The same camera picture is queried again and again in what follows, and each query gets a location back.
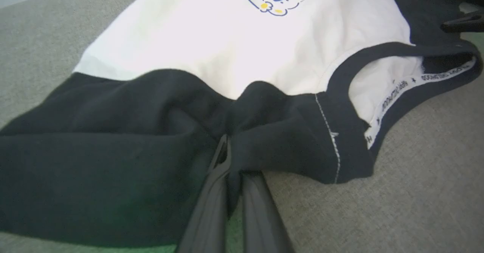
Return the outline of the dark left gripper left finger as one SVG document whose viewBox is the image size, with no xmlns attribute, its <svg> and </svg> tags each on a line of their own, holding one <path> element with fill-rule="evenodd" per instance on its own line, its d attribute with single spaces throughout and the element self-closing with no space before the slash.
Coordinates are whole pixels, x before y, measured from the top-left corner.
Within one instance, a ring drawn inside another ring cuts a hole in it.
<svg viewBox="0 0 484 253">
<path fill-rule="evenodd" d="M 223 135 L 176 253 L 225 253 L 228 221 L 227 176 L 231 167 L 230 138 Z"/>
</svg>

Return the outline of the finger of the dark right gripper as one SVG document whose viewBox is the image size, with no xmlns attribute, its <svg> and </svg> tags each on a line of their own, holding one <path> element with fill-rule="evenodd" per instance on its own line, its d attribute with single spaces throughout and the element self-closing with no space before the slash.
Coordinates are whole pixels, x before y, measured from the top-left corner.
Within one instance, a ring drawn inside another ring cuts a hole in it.
<svg viewBox="0 0 484 253">
<path fill-rule="evenodd" d="M 446 33 L 484 33 L 484 11 L 466 13 L 459 19 L 441 24 Z"/>
</svg>

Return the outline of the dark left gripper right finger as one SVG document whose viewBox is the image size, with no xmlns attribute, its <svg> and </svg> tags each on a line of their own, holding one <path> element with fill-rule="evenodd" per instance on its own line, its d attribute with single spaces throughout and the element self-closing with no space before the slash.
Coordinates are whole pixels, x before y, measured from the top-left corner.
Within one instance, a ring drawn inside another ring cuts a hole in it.
<svg viewBox="0 0 484 253">
<path fill-rule="evenodd" d="M 244 253 L 295 253 L 263 174 L 241 177 Z"/>
</svg>

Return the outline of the white and black t-shirt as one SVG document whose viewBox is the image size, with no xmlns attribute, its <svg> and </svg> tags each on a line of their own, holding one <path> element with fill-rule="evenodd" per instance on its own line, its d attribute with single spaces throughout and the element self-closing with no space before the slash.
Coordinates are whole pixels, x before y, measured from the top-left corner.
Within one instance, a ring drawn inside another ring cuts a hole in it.
<svg viewBox="0 0 484 253">
<path fill-rule="evenodd" d="M 135 0 L 71 76 L 0 129 L 0 232 L 177 244 L 218 143 L 242 173 L 370 177 L 388 130 L 476 79 L 446 0 Z"/>
</svg>

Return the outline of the grey fabric sofa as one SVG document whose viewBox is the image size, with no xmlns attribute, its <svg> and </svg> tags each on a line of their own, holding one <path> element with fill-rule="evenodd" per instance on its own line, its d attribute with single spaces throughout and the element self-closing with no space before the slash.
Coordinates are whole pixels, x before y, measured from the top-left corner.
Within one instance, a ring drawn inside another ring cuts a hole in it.
<svg viewBox="0 0 484 253">
<path fill-rule="evenodd" d="M 0 127 L 133 1 L 0 0 Z M 484 73 L 395 124 L 370 178 L 265 177 L 297 253 L 484 253 Z"/>
</svg>

